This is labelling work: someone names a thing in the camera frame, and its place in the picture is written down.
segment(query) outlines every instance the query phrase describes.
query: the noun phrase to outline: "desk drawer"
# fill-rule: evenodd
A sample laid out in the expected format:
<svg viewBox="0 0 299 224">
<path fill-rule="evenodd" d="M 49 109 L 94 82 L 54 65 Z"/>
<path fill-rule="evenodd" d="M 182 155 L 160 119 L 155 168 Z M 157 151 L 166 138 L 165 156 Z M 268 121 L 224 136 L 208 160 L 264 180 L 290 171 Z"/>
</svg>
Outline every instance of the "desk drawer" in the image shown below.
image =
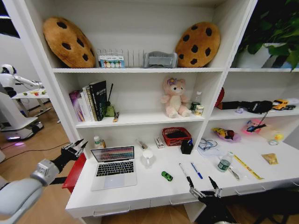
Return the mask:
<svg viewBox="0 0 299 224">
<path fill-rule="evenodd" d="M 181 194 L 176 196 L 166 196 L 151 199 L 150 207 L 157 207 L 162 205 L 179 205 L 191 202 L 198 202 L 198 200 L 190 193 Z"/>
<path fill-rule="evenodd" d="M 250 185 L 223 189 L 221 196 L 225 197 L 231 195 L 247 195 L 247 194 L 261 193 L 275 188 L 296 187 L 296 185 L 299 186 L 299 178 L 290 179 L 290 180 L 264 182 L 258 184 L 250 184 Z"/>
<path fill-rule="evenodd" d="M 150 207 L 150 199 L 123 203 L 104 204 L 99 206 L 83 207 L 67 210 L 74 218 L 79 217 L 101 217 L 126 213 L 131 210 Z"/>
</svg>

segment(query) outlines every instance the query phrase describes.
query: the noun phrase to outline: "yellow toy car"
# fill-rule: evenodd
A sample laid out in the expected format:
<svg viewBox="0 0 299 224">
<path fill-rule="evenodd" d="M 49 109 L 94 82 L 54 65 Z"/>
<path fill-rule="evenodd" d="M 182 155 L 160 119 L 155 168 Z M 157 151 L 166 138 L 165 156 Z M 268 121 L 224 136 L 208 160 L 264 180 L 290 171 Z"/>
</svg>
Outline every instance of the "yellow toy car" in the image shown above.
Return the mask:
<svg viewBox="0 0 299 224">
<path fill-rule="evenodd" d="M 295 109 L 295 105 L 288 105 L 289 101 L 286 99 L 276 99 L 273 102 L 274 106 L 272 107 L 272 109 L 274 110 L 293 110 Z"/>
</svg>

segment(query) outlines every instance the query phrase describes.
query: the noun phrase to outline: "white robot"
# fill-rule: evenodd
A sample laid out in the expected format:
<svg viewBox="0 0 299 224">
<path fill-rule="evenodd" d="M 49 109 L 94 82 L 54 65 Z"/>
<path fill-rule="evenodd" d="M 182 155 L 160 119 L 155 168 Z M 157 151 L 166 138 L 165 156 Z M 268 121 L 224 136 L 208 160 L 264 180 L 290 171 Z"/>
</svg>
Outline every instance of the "white robot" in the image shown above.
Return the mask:
<svg viewBox="0 0 299 224">
<path fill-rule="evenodd" d="M 15 84 L 28 84 L 43 88 L 41 82 L 30 81 L 16 75 L 16 70 L 12 65 L 2 65 L 0 73 L 0 132 L 8 141 L 30 138 L 43 128 L 37 117 L 24 117 L 12 101 L 11 97 L 16 94 Z"/>
<path fill-rule="evenodd" d="M 74 149 L 83 139 L 61 148 L 61 155 L 49 161 L 44 159 L 37 164 L 30 178 L 13 181 L 0 189 L 0 214 L 11 216 L 0 224 L 14 224 L 39 199 L 43 187 L 51 184 L 57 174 L 71 160 L 77 160 L 88 142 L 77 151 Z"/>
</svg>

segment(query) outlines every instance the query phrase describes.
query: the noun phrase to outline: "red basket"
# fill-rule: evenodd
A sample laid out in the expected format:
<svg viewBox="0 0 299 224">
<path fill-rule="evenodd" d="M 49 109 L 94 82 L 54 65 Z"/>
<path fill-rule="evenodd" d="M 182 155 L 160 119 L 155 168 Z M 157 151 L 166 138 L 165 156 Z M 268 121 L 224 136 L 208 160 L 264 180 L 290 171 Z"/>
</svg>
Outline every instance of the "red basket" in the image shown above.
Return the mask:
<svg viewBox="0 0 299 224">
<path fill-rule="evenodd" d="M 183 137 L 183 138 L 175 138 L 175 139 L 170 139 L 167 137 L 168 134 L 177 132 L 177 131 L 182 131 L 184 132 L 187 137 Z M 164 128 L 162 130 L 162 135 L 164 138 L 165 143 L 168 146 L 180 146 L 182 144 L 183 140 L 189 140 L 191 138 L 190 133 L 183 127 L 168 127 L 168 128 Z"/>
</svg>

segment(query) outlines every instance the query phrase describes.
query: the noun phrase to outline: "laptop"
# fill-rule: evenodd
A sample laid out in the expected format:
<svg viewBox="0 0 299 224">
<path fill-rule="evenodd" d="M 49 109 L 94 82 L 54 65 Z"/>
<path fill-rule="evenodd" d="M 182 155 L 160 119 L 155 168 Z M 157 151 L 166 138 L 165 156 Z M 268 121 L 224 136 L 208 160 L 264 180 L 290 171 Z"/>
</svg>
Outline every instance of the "laptop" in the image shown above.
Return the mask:
<svg viewBox="0 0 299 224">
<path fill-rule="evenodd" d="M 137 184 L 134 146 L 92 149 L 98 161 L 91 191 Z"/>
</svg>

